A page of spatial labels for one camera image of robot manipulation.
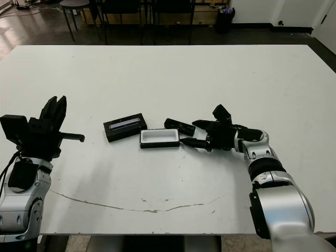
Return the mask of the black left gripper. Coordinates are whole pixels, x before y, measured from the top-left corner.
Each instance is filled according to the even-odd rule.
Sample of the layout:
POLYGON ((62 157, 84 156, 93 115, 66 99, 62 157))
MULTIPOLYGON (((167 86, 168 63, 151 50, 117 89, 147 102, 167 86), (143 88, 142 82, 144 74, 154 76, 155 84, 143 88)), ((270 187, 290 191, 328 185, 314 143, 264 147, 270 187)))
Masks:
POLYGON ((66 110, 66 96, 62 96, 58 101, 57 97, 53 96, 43 107, 39 119, 29 119, 28 132, 22 140, 22 156, 52 160, 60 156, 62 140, 77 140, 80 142, 85 140, 85 136, 82 134, 60 131, 66 116, 66 110))

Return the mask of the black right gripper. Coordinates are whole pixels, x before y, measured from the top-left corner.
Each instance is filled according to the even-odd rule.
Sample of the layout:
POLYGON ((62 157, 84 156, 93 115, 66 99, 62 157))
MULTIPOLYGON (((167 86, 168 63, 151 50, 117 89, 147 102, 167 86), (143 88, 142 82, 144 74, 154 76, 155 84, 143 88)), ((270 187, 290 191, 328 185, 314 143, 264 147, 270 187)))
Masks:
POLYGON ((207 132, 206 140, 199 140, 197 138, 182 138, 180 142, 193 148, 208 149, 222 149, 229 151, 234 148, 234 138, 237 129, 219 121, 210 122, 208 120, 195 120, 192 125, 205 129, 207 132))

